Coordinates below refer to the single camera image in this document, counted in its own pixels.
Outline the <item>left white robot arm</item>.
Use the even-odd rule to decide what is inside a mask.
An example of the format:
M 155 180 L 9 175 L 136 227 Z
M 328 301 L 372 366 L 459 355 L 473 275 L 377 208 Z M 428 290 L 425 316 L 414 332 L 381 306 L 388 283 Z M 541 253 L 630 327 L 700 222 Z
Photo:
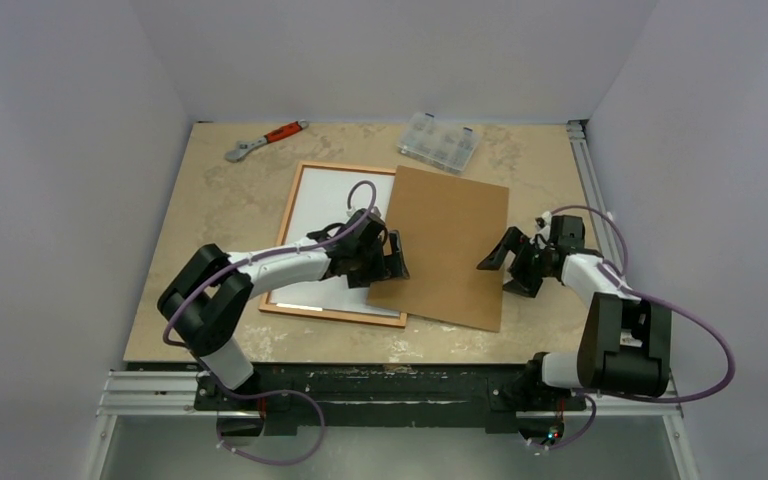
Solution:
M 190 258 L 157 301 L 166 319 L 163 339 L 178 345 L 216 378 L 219 395 L 232 408 L 257 399 L 251 361 L 234 338 L 249 301 L 283 287 L 342 277 L 351 289 L 406 279 L 401 236 L 373 210 L 362 208 L 345 222 L 307 233 L 278 247 L 247 252 L 239 260 L 215 244 Z

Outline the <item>brown fibreboard backing board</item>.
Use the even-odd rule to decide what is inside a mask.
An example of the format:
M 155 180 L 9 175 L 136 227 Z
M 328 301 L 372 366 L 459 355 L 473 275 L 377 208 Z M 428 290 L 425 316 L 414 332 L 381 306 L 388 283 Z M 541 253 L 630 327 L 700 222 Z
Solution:
M 503 274 L 481 270 L 508 228 L 506 187 L 400 166 L 385 215 L 409 277 L 373 284 L 369 305 L 497 332 Z

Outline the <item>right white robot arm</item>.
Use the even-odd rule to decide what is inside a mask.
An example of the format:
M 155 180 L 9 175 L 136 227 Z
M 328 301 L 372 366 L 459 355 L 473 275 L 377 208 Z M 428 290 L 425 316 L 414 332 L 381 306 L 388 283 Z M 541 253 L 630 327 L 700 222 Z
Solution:
M 669 384 L 670 311 L 633 294 L 607 260 L 586 247 L 582 218 L 547 214 L 537 225 L 532 237 L 509 227 L 478 269 L 505 268 L 510 279 L 504 290 L 530 298 L 553 278 L 573 290 L 588 313 L 576 351 L 538 355 L 538 370 L 521 381 L 524 399 L 544 407 L 561 389 L 663 395 Z

